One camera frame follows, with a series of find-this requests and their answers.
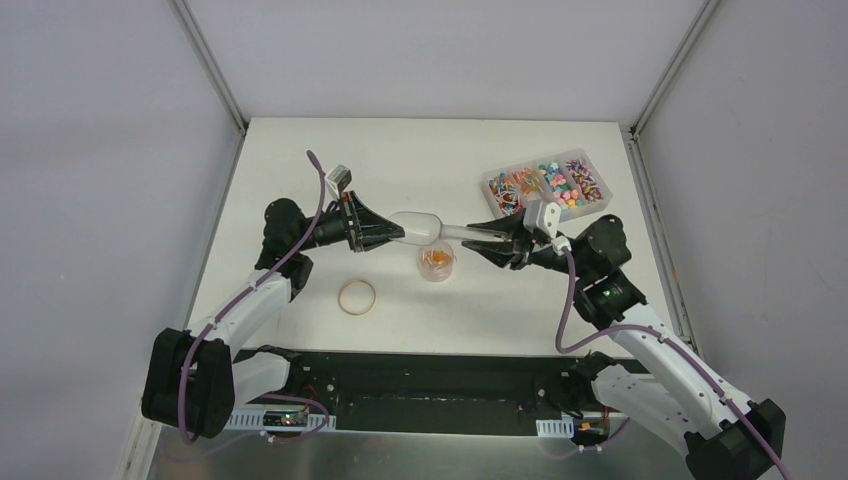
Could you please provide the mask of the clear plastic scoop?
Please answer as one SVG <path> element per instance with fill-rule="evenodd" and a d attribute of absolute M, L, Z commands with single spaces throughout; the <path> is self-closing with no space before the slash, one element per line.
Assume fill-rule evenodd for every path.
<path fill-rule="evenodd" d="M 407 245 L 428 246 L 437 240 L 446 239 L 483 242 L 508 240 L 504 233 L 445 224 L 432 213 L 399 211 L 390 215 L 388 220 L 403 229 L 403 236 L 395 239 L 395 242 Z"/>

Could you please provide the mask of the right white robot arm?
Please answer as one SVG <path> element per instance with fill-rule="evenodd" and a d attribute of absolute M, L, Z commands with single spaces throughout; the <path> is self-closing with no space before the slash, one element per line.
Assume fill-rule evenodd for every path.
<path fill-rule="evenodd" d="M 497 267 L 527 266 L 568 276 L 565 312 L 591 324 L 650 374 L 633 376 L 619 361 L 592 352 L 573 365 L 549 402 L 568 414 L 597 405 L 624 414 L 675 449 L 697 479 L 784 478 L 786 416 L 772 400 L 755 401 L 698 357 L 628 279 L 631 258 L 622 220 L 608 214 L 583 232 L 560 232 L 552 205 L 470 224 L 462 244 Z"/>

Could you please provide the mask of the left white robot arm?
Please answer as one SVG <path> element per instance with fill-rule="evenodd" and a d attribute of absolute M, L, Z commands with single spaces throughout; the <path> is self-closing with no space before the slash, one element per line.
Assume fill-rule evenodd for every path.
<path fill-rule="evenodd" d="M 306 217 L 289 198 L 264 212 L 262 248 L 254 270 L 233 297 L 183 330 L 154 340 L 141 399 L 148 420 L 178 429 L 193 442 L 217 436 L 232 411 L 265 393 L 297 402 L 305 378 L 273 350 L 240 357 L 247 341 L 304 290 L 314 263 L 306 251 L 344 242 L 367 252 L 405 236 L 404 228 L 345 192 L 328 209 Z"/>

